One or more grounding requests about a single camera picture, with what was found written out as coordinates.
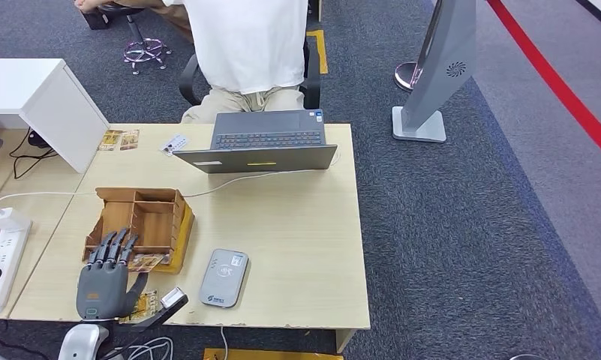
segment white t-shirt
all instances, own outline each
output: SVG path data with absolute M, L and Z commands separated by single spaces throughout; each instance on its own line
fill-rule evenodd
M 210 85 L 265 92 L 302 83 L 308 0 L 164 0 L 184 4 Z

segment robotic arm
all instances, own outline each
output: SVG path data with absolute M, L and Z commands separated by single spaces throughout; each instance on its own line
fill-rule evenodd
M 108 233 L 90 253 L 77 284 L 77 313 L 83 321 L 66 333 L 59 360 L 120 360 L 123 359 L 121 352 L 131 345 L 113 351 L 109 342 L 110 335 L 118 326 L 115 318 L 132 313 L 148 282 L 148 274 L 140 273 L 130 290 L 125 291 L 128 285 L 128 258 L 138 239 L 138 235 L 130 234 L 117 259 L 127 232 L 128 229 L 124 228 L 118 235 L 117 232 Z M 161 299 L 163 308 L 158 313 L 138 324 L 123 325 L 122 329 L 136 333 L 154 329 L 187 303 L 188 296 L 176 287 Z

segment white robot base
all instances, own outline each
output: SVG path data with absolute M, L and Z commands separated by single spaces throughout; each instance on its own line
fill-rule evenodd
M 446 141 L 446 130 L 443 127 L 441 112 L 433 112 L 433 115 L 424 121 L 424 124 L 415 131 L 406 131 L 403 128 L 404 122 L 401 118 L 402 108 L 402 106 L 394 106 L 392 110 L 394 138 L 397 140 L 426 141 L 430 143 L 443 143 Z

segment laptop keyboard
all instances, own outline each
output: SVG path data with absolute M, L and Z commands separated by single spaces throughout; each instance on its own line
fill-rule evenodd
M 306 146 L 322 144 L 319 131 L 297 131 L 287 133 L 229 133 L 217 135 L 218 149 L 268 148 L 273 146 Z

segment wooden desk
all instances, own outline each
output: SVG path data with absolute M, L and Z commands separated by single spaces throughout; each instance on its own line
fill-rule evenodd
M 36 191 L 74 192 L 79 186 L 83 174 L 77 174 L 60 157 L 42 160 L 20 180 L 13 179 L 13 159 L 8 156 L 8 153 L 17 147 L 25 134 L 26 129 L 0 130 L 0 138 L 4 140 L 4 145 L 0 149 L 0 197 L 12 193 Z M 41 152 L 38 149 L 32 150 L 29 154 L 36 155 Z M 29 159 L 23 160 L 23 163 L 18 164 L 18 171 L 30 166 L 32 161 Z M 1 207 L 14 207 L 33 221 L 22 260 L 17 269 L 13 289 L 5 309 L 0 312 L 0 318 L 7 318 L 13 310 L 13 306 L 35 269 L 70 201 L 71 196 L 54 195 L 46 197 L 20 196 L 3 200 L 0 203 Z
M 97 187 L 178 188 L 196 194 L 245 174 L 210 175 L 158 149 L 176 133 L 186 149 L 207 149 L 212 125 L 114 124 L 140 129 L 140 146 L 100 151 L 78 189 Z M 370 327 L 349 125 L 327 125 L 340 160 L 327 171 L 247 179 L 214 193 L 187 199 L 197 219 L 185 266 L 178 275 L 151 274 L 147 290 L 165 294 L 178 286 L 189 303 L 172 324 L 255 328 L 337 329 L 342 350 L 355 329 Z M 77 195 L 35 269 L 12 319 L 78 320 L 77 278 L 84 239 L 102 201 Z M 216 248 L 243 251 L 250 265 L 235 307 L 202 304 L 198 291 Z

